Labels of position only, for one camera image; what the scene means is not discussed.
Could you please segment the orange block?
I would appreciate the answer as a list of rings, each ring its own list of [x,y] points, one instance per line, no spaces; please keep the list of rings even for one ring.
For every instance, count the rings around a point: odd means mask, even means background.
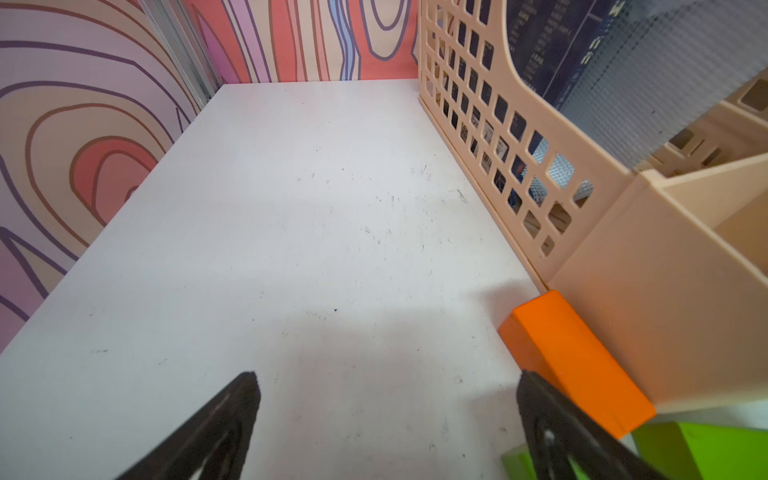
[[[541,375],[613,437],[621,439],[656,416],[558,291],[516,307],[498,333],[520,369]]]

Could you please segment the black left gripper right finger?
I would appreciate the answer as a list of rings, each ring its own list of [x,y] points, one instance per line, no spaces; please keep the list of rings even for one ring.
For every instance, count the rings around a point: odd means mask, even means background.
[[[536,372],[522,372],[517,404],[538,479],[662,479],[573,401]]]

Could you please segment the green block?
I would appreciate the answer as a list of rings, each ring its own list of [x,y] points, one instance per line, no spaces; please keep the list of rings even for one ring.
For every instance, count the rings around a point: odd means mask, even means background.
[[[669,479],[765,479],[767,432],[686,422],[632,433],[639,456]]]
[[[536,480],[536,472],[528,446],[519,445],[501,456],[507,477],[511,480]]]

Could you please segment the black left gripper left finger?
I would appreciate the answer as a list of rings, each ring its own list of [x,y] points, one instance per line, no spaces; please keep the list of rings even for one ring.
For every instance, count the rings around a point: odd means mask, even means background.
[[[261,400],[256,373],[242,372],[122,479],[238,479]]]

